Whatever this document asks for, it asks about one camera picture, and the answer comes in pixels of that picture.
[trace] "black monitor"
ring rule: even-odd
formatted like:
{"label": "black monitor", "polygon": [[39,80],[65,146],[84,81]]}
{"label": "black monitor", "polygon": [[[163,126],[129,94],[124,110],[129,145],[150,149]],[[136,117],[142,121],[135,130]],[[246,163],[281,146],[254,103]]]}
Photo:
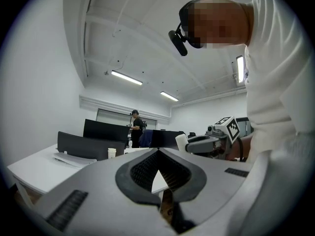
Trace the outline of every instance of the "black monitor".
{"label": "black monitor", "polygon": [[130,127],[85,119],[83,137],[126,143]]}
{"label": "black monitor", "polygon": [[100,161],[108,159],[108,148],[115,148],[116,156],[119,156],[124,154],[125,144],[117,141],[91,139],[58,132],[58,151],[67,151],[68,155]]}
{"label": "black monitor", "polygon": [[178,150],[175,137],[183,134],[182,131],[153,130],[151,148],[173,148]]}

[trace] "desk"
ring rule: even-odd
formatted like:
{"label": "desk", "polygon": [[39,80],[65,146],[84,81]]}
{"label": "desk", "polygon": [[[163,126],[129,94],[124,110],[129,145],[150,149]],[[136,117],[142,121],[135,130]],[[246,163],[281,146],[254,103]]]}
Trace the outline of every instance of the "desk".
{"label": "desk", "polygon": [[[81,170],[53,158],[53,154],[58,152],[56,148],[57,144],[52,145],[8,166],[24,202],[31,208],[33,204],[23,185],[40,194],[45,194]],[[143,149],[146,148],[126,148],[125,153]],[[158,194],[167,188],[164,178],[158,171],[153,181],[152,193]]]}

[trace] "white wall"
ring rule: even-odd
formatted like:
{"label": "white wall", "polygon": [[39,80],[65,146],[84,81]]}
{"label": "white wall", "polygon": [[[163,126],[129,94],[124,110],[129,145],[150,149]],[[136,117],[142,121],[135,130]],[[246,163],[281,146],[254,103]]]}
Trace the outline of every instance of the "white wall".
{"label": "white wall", "polygon": [[169,125],[161,128],[172,131],[195,132],[204,135],[208,125],[213,125],[222,117],[247,116],[246,93],[194,103],[172,109]]}
{"label": "white wall", "polygon": [[81,95],[140,111],[170,116],[170,101],[168,99],[164,99],[164,96],[158,92],[155,96],[147,93],[145,89],[139,90],[138,85],[133,85],[120,78],[105,80],[96,76],[89,76],[85,81],[85,90]]}
{"label": "white wall", "polygon": [[32,0],[11,30],[0,63],[0,151],[4,165],[57,143],[57,132],[83,134],[90,110],[63,26],[63,0]]}

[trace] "white cup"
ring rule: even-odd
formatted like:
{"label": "white cup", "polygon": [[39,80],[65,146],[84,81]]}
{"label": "white cup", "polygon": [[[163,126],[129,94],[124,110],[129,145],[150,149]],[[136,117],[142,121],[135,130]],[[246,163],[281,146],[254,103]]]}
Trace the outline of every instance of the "white cup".
{"label": "white cup", "polygon": [[108,148],[108,159],[114,158],[116,156],[116,149],[109,147]]}

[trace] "person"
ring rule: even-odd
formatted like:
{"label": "person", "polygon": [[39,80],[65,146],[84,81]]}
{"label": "person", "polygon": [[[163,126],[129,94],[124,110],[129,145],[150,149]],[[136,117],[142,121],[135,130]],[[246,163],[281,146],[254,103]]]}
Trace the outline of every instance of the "person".
{"label": "person", "polygon": [[[242,142],[243,157],[253,163],[260,152],[279,148],[284,140],[300,131],[297,127],[301,126],[302,117],[298,111],[292,111],[292,101],[305,96],[299,92],[305,85],[314,88],[311,41],[283,0],[252,0],[247,4],[199,0],[186,10],[186,18],[180,12],[182,28],[196,43],[215,48],[246,46],[247,114],[254,132],[242,138]],[[309,113],[310,121],[314,120],[313,112],[304,108],[305,104],[301,107],[303,113]],[[226,159],[237,157],[240,150],[235,142]]]}
{"label": "person", "polygon": [[139,138],[142,135],[142,128],[143,128],[143,121],[139,116],[139,112],[137,110],[132,111],[132,117],[134,118],[133,127],[131,132],[131,140],[132,140],[132,147],[138,148],[139,147]]}

